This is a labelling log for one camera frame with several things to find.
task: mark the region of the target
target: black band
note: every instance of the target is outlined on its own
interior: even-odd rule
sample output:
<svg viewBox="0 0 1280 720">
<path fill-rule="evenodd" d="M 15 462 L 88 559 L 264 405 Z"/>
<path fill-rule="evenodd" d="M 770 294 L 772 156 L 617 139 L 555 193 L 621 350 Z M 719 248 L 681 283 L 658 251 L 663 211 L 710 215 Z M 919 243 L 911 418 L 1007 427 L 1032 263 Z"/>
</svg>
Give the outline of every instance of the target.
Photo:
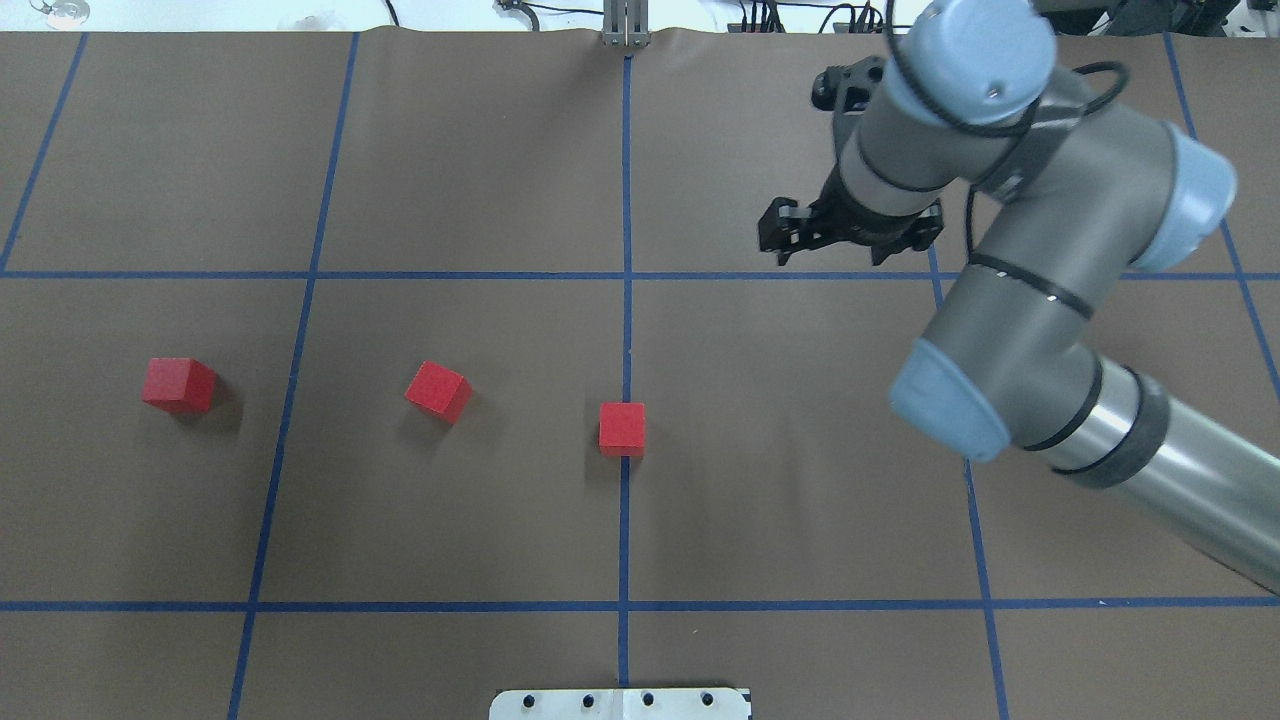
<svg viewBox="0 0 1280 720">
<path fill-rule="evenodd" d="M 1032 110 L 1030 127 L 978 183 L 998 202 L 1009 202 L 1039 177 L 1084 117 L 1088 99 L 1078 85 L 1050 79 Z"/>
<path fill-rule="evenodd" d="M 1001 260 L 1000 258 L 987 255 L 986 252 L 974 252 L 969 256 L 970 265 L 980 265 L 983 268 L 989 268 L 997 273 L 1005 273 L 1006 275 L 1021 281 L 1036 290 L 1044 293 L 1046 297 L 1053 297 L 1062 305 L 1066 305 L 1071 310 L 1079 313 L 1085 320 L 1093 318 L 1093 306 L 1084 301 L 1083 297 L 1075 295 L 1074 292 L 1061 287 L 1052 281 L 1048 281 L 1027 268 L 1014 265 Z"/>
<path fill-rule="evenodd" d="M 863 152 L 863 136 L 860 133 L 858 136 L 858 156 L 863 159 L 863 164 L 867 165 L 867 169 L 870 170 L 873 176 L 876 176 L 884 184 L 890 187 L 896 187 L 897 190 L 905 190 L 908 192 L 937 192 L 945 188 L 946 186 L 951 184 L 950 182 L 945 182 L 934 187 L 911 187 L 909 184 L 902 184 L 900 182 L 893 181 L 884 173 L 877 170 L 876 165 L 872 165 L 872 161 L 867 159 L 867 152 Z"/>
<path fill-rule="evenodd" d="M 1053 436 L 1046 441 L 1037 442 L 1036 445 L 1024 446 L 1023 450 L 1029 450 L 1032 452 L 1038 452 L 1041 450 L 1048 450 L 1055 445 L 1059 445 L 1064 439 L 1071 437 L 1075 430 L 1080 429 L 1084 420 L 1088 419 L 1089 413 L 1093 413 L 1093 407 L 1098 404 L 1098 396 L 1102 395 L 1102 360 L 1097 355 L 1093 356 L 1093 384 L 1089 386 L 1089 395 L 1084 398 L 1084 405 L 1075 411 L 1071 421 L 1062 427 L 1061 430 L 1053 433 Z"/>
<path fill-rule="evenodd" d="M 1160 383 L 1143 378 L 1129 368 L 1138 383 L 1138 414 L 1120 445 L 1101 460 L 1078 470 L 1053 470 L 1087 488 L 1115 487 L 1137 475 L 1151 462 L 1169 436 L 1169 396 Z"/>
</svg>

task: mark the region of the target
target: metal bracket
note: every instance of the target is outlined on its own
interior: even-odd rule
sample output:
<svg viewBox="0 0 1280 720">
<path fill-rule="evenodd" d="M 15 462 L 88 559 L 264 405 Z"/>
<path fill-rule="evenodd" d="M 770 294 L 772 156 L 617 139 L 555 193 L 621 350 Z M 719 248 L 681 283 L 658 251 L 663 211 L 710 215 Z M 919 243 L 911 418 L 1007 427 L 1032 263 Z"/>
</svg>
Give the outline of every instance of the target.
<svg viewBox="0 0 1280 720">
<path fill-rule="evenodd" d="M 649 0 L 604 0 L 600 40 L 616 46 L 649 45 Z"/>
<path fill-rule="evenodd" d="M 507 691 L 489 720 L 750 720 L 751 691 L 733 688 Z"/>
</svg>

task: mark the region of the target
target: wire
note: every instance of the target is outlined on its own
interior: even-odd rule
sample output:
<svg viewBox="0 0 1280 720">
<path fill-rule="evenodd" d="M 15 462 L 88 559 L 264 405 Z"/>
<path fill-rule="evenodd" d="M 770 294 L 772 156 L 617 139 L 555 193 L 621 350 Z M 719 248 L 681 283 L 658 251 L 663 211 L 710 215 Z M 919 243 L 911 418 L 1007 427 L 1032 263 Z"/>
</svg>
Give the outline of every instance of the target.
<svg viewBox="0 0 1280 720">
<path fill-rule="evenodd" d="M 777 0 L 763 0 L 764 13 L 760 18 L 760 32 L 786 32 L 782 24 L 782 15 L 778 13 Z"/>
<path fill-rule="evenodd" d="M 969 186 L 969 195 L 964 199 L 964 256 L 973 255 L 973 201 L 978 197 L 978 186 Z"/>
<path fill-rule="evenodd" d="M 854 13 L 858 9 L 854 8 L 852 5 L 850 5 L 849 3 L 841 3 L 840 5 L 832 5 L 831 9 L 827 10 L 827 17 L 822 18 L 822 24 L 818 26 L 818 35 L 822 35 L 822 31 L 827 29 L 827 23 L 831 22 L 831 17 L 832 15 L 835 15 L 837 12 L 844 10 L 846 8 L 849 9 L 849 26 L 852 27 L 854 26 Z"/>
<path fill-rule="evenodd" d="M 1088 65 L 1080 65 L 1079 68 L 1073 68 L 1074 73 L 1082 76 L 1091 76 L 1093 73 L 1115 73 L 1116 81 L 1111 83 L 1111 87 L 1106 90 L 1102 95 L 1098 95 L 1089 104 L 1084 106 L 1084 114 L 1092 115 L 1098 110 L 1106 108 L 1116 99 L 1121 92 L 1124 92 L 1125 86 L 1129 85 L 1129 68 L 1124 63 L 1117 63 L 1115 60 L 1103 60 L 1101 63 L 1089 63 Z"/>
<path fill-rule="evenodd" d="M 536 3 L 521 3 L 521 5 L 529 5 L 530 8 L 538 8 L 539 10 L 550 10 L 553 13 L 577 13 L 580 15 L 603 15 L 602 10 L 588 10 L 586 8 L 556 8 L 553 5 L 539 5 Z"/>
<path fill-rule="evenodd" d="M 529 18 L 529 29 L 532 32 L 539 32 L 543 29 L 541 23 L 538 22 L 538 13 L 535 13 L 534 9 L 530 8 L 529 4 L 524 3 L 522 0 L 498 0 L 498 8 L 508 13 L 511 10 L 516 10 L 517 13 L 524 13 L 525 17 Z"/>
<path fill-rule="evenodd" d="M 832 6 L 832 5 L 819 5 L 817 3 L 782 3 L 781 0 L 778 0 L 777 3 L 774 3 L 774 5 L 783 5 L 786 8 L 819 8 L 822 10 L 826 10 L 827 8 Z M 845 3 L 841 3 L 840 5 L 835 5 L 835 6 L 840 8 L 842 5 L 845 5 Z"/>
<path fill-rule="evenodd" d="M 1016 123 L 1004 127 L 992 127 L 992 126 L 975 126 L 972 123 L 966 123 L 965 120 L 963 120 L 961 118 L 956 117 L 954 113 L 943 108 L 941 102 L 938 102 L 932 95 L 929 95 L 929 92 L 920 83 L 920 78 L 915 74 L 915 69 L 913 68 L 910 60 L 908 60 L 906 55 L 904 55 L 899 49 L 899 36 L 897 33 L 893 32 L 893 28 L 896 27 L 893 26 L 893 1 L 895 0 L 884 0 L 884 17 L 887 20 L 886 24 L 888 26 L 886 40 L 888 41 L 890 55 L 892 55 L 893 61 L 897 64 L 897 69 L 902 74 L 902 79 L 906 82 L 906 86 L 911 88 L 911 92 L 915 95 L 916 100 L 919 100 L 920 104 L 924 105 L 927 110 L 929 110 L 931 113 L 945 120 L 948 126 L 959 129 L 960 132 L 964 132 L 966 135 L 973 135 L 977 137 L 1020 137 L 1023 133 L 1027 132 L 1028 128 L 1030 128 L 1032 117 L 1036 111 L 1034 102 L 1027 108 L 1027 111 L 1023 113 L 1023 117 L 1019 118 Z M 1116 81 L 1106 92 L 1094 97 L 1093 100 L 1089 101 L 1088 105 L 1085 105 L 1084 108 L 1085 115 L 1092 115 L 1093 113 L 1097 113 L 1098 110 L 1106 108 L 1112 100 L 1116 99 L 1117 95 L 1120 95 L 1120 92 L 1129 83 L 1129 68 L 1126 68 L 1121 63 L 1116 63 L 1112 60 L 1105 63 L 1091 63 L 1088 65 L 1082 65 L 1075 69 L 1075 72 L 1082 76 L 1098 73 L 1103 70 L 1114 72 L 1116 74 Z"/>
</svg>

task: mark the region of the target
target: red block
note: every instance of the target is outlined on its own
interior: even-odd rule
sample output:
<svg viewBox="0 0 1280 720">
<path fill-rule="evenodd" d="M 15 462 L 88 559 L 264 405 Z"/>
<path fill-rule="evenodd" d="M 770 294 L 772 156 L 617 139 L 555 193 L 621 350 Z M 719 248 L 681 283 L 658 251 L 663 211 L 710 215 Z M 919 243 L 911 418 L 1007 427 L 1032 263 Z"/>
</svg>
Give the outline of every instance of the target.
<svg viewBox="0 0 1280 720">
<path fill-rule="evenodd" d="M 142 383 L 142 402 L 165 413 L 207 413 L 218 373 L 191 357 L 152 357 Z"/>
<path fill-rule="evenodd" d="M 426 361 L 413 375 L 404 398 L 452 425 L 471 398 L 471 383 L 443 365 Z"/>
<path fill-rule="evenodd" d="M 600 405 L 600 452 L 609 457 L 644 455 L 644 402 Z"/>
</svg>

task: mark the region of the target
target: grid line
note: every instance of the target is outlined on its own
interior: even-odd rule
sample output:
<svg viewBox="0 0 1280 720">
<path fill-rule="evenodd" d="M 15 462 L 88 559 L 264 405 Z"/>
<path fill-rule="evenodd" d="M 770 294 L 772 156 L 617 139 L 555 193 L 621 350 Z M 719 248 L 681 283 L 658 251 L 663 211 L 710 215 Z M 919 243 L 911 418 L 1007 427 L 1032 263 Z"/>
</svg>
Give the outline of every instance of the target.
<svg viewBox="0 0 1280 720">
<path fill-rule="evenodd" d="M 333 195 L 333 178 L 338 172 L 338 156 L 342 150 L 342 129 L 347 119 L 347 102 L 351 99 L 351 81 L 356 72 L 356 54 L 360 50 L 360 33 L 351 33 L 351 49 L 347 53 L 347 72 L 343 78 L 342 100 L 338 102 L 338 119 L 334 123 L 333 145 L 329 149 L 329 168 L 325 173 L 324 195 L 320 199 L 320 213 L 316 218 L 316 237 L 311 246 L 311 277 L 302 295 L 302 310 L 298 315 L 298 332 L 293 341 L 293 360 L 289 365 L 289 383 L 284 391 L 284 407 L 280 411 L 280 429 L 275 441 L 275 460 L 271 464 L 271 479 L 266 488 L 266 502 L 262 509 L 262 524 L 259 529 L 257 552 L 253 557 L 253 577 L 248 589 L 248 609 L 244 611 L 244 626 L 241 632 L 239 655 L 236 660 L 236 675 L 232 680 L 230 701 L 227 719 L 236 720 L 239 715 L 241 696 L 244 691 L 244 674 L 248 670 L 248 653 L 253 642 L 253 623 L 257 619 L 257 602 L 262 592 L 262 573 L 266 568 L 266 550 L 271 539 L 271 520 L 275 516 L 275 498 L 280 488 L 280 473 L 284 469 L 284 448 L 289 437 L 289 423 L 293 419 L 293 398 L 298 388 L 298 373 L 302 368 L 302 352 L 307 342 L 307 324 L 311 319 L 311 301 L 315 296 L 316 270 L 320 266 L 320 252 L 324 250 L 324 231 L 329 215 L 329 199 Z"/>
<path fill-rule="evenodd" d="M 929 247 L 929 273 L 933 275 L 933 306 L 942 307 L 942 278 L 938 272 L 938 252 Z M 1005 692 L 1005 665 L 1000 657 L 1000 635 L 996 632 L 996 611 L 991 602 L 991 579 L 987 575 L 987 548 L 982 541 L 982 518 L 978 514 L 978 493 L 973 487 L 973 465 L 964 460 L 965 505 L 969 509 L 969 534 L 973 539 L 973 559 L 978 571 L 978 592 L 982 594 L 982 616 L 987 630 L 987 656 L 991 661 L 991 682 L 996 696 L 1000 720 L 1009 720 L 1009 697 Z"/>
<path fill-rule="evenodd" d="M 1181 105 L 1183 119 L 1187 120 L 1187 132 L 1192 136 L 1192 140 L 1199 141 L 1199 133 L 1196 132 L 1196 119 L 1192 117 L 1192 105 L 1187 99 L 1187 88 L 1183 86 L 1183 72 L 1178 65 L 1178 50 L 1174 47 L 1174 36 L 1167 31 L 1164 35 L 1165 54 L 1169 56 L 1169 70 L 1174 76 L 1174 88 L 1178 91 L 1178 104 Z M 1231 266 L 1235 269 L 1233 278 L 1240 286 L 1244 310 L 1249 315 L 1249 323 L 1253 325 L 1253 336 L 1258 341 L 1258 348 L 1262 351 L 1262 361 L 1266 364 L 1267 377 L 1271 379 L 1271 391 L 1280 400 L 1280 373 L 1276 372 L 1275 356 L 1271 355 L 1271 345 L 1267 342 L 1267 334 L 1262 329 L 1262 319 L 1258 316 L 1258 309 L 1253 304 L 1253 292 L 1249 291 L 1244 265 L 1240 263 L 1240 254 L 1236 251 L 1235 240 L 1231 237 L 1231 227 L 1226 222 L 1226 217 L 1222 218 L 1220 228 L 1222 231 L 1222 241 L 1226 243 L 1226 252 L 1231 258 Z"/>
<path fill-rule="evenodd" d="M 31 164 L 31 174 L 27 176 L 27 184 L 22 190 L 18 200 L 18 209 L 14 210 L 13 223 L 9 225 L 9 237 L 5 238 L 4 250 L 0 250 L 0 272 L 9 265 L 9 256 L 18 243 L 18 231 L 22 229 L 22 219 L 27 214 L 27 202 L 36 190 L 36 181 L 40 178 L 40 169 L 45 165 L 45 155 L 49 154 L 49 145 L 54 141 L 54 131 L 58 129 L 58 120 L 63 117 L 63 108 L 67 106 L 67 96 L 72 92 L 72 83 L 76 82 L 76 70 L 79 69 L 81 58 L 84 56 L 84 47 L 88 45 L 88 33 L 81 33 L 81 40 L 76 44 L 76 54 L 72 55 L 72 64 L 67 69 L 67 78 L 63 79 L 63 88 L 58 92 L 58 102 L 49 117 L 49 126 L 45 128 L 45 137 L 40 140 L 40 149 L 36 151 L 36 161 Z"/>
<path fill-rule="evenodd" d="M 631 402 L 631 55 L 622 58 L 622 402 Z M 618 687 L 631 683 L 631 459 L 618 462 Z"/>
<path fill-rule="evenodd" d="M 919 272 L 595 272 L 595 270 L 0 270 L 0 279 L 38 281 L 626 281 L 634 282 L 722 282 L 722 281 L 955 281 L 960 273 Z M 1125 273 L 1123 281 L 1220 282 L 1244 278 L 1276 282 L 1280 273 Z"/>
<path fill-rule="evenodd" d="M 621 687 L 628 683 L 628 614 L 639 612 L 878 612 L 878 611 L 977 611 L 982 610 L 987 625 L 988 651 L 991 653 L 992 675 L 996 688 L 997 707 L 1002 720 L 1007 720 L 1007 700 L 998 638 L 996 635 L 995 611 L 1023 610 L 1110 610 L 1110 609 L 1208 609 L 1208 607 L 1272 607 L 1280 609 L 1276 596 L 1206 596 L 1206 597 L 1083 597 L 1083 598 L 992 598 L 986 568 L 982 541 L 980 519 L 973 484 L 973 471 L 965 462 L 965 483 L 969 501 L 970 529 L 979 577 L 980 598 L 941 598 L 941 600 L 724 600 L 724 601 L 632 601 L 630 598 L 630 473 L 631 462 L 622 459 L 620 469 L 620 530 L 618 530 L 618 598 L 616 601 L 367 601 L 367 602 L 312 602 L 285 601 L 264 602 L 260 600 L 266 548 L 270 538 L 275 497 L 279 488 L 284 461 L 285 439 L 292 416 L 293 397 L 297 387 L 306 328 L 310 316 L 311 300 L 317 281 L 621 281 L 623 286 L 623 340 L 622 340 L 622 398 L 631 400 L 631 324 L 634 282 L 684 282 L 684 281 L 931 281 L 936 304 L 941 304 L 941 282 L 955 279 L 959 273 L 940 272 L 937 255 L 929 250 L 929 272 L 635 272 L 632 268 L 631 232 L 631 68 L 632 58 L 623 58 L 622 79 L 622 242 L 623 270 L 617 272 L 448 272 L 448 270 L 355 270 L 321 272 L 320 254 L 333 181 L 337 170 L 347 104 L 353 81 L 360 35 L 353 33 L 348 54 L 342 100 L 338 109 L 329 168 L 325 178 L 324 195 L 316 224 L 316 237 L 312 246 L 311 263 L 307 270 L 175 270 L 175 272 L 132 272 L 132 270 L 8 270 L 8 261 L 18 238 L 31 195 L 51 143 L 55 128 L 69 96 L 78 65 L 88 42 L 88 35 L 79 38 L 72 64 L 68 69 L 58 102 L 55 104 L 46 132 L 37 151 L 31 174 L 27 179 L 17 214 L 9 228 L 3 252 L 0 252 L 0 279 L 297 279 L 306 281 L 306 291 L 300 314 L 298 331 L 294 342 L 293 361 L 289 372 L 285 402 L 282 410 L 280 428 L 276 442 L 276 455 L 273 464 L 268 498 L 264 507 L 262 525 L 253 577 L 248 600 L 244 602 L 205 602 L 205 601 L 0 601 L 0 612 L 207 612 L 244 614 L 242 642 L 237 657 L 236 676 L 228 717 L 234 720 L 238 714 L 241 694 L 247 670 L 248 652 L 252 641 L 253 621 L 257 614 L 483 614 L 483 612 L 609 612 L 618 618 L 618 682 Z M 1190 106 L 1181 85 L 1176 53 L 1169 33 L 1165 33 L 1165 46 L 1169 55 L 1174 83 L 1181 104 L 1184 119 L 1192 137 L 1197 137 Z M 1230 228 L 1224 220 L 1222 233 L 1231 258 L 1234 272 L 1230 273 L 1125 273 L 1126 281 L 1235 281 L 1239 283 L 1245 307 L 1253 323 L 1263 359 L 1271 375 L 1271 382 L 1280 396 L 1280 377 L 1262 331 L 1257 309 L 1249 291 L 1249 282 L 1280 281 L 1280 273 L 1245 273 L 1236 252 Z"/>
<path fill-rule="evenodd" d="M 0 612 L 209 612 L 241 614 L 252 610 L 270 614 L 545 614 L 608 612 L 622 603 L 612 600 L 552 601 L 118 601 L 118 600 L 15 600 L 0 601 Z M 936 600 L 632 600 L 630 612 L 910 612 L 993 610 L 1126 610 L 1276 607 L 1280 597 L 1257 596 L 1164 596 L 1164 597 L 1030 597 L 1030 598 L 936 598 Z"/>
</svg>

